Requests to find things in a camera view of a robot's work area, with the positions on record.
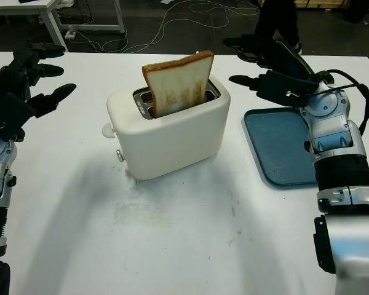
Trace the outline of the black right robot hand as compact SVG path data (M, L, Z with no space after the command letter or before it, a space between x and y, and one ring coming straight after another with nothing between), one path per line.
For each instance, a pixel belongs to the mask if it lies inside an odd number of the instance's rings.
M260 68L301 80L314 74L301 55L280 39L243 34L239 37L227 37L223 39L223 44L234 49L242 61L254 63Z

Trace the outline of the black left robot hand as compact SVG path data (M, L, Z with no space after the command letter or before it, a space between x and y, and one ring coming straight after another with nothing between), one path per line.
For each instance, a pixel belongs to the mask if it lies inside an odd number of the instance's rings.
M27 42L13 52L13 60L0 69L0 119L29 119L42 117L54 110L68 97L76 84L65 84L50 95L31 96L30 88L39 79L57 77L64 73L59 66L43 64L40 61L64 55L62 45Z

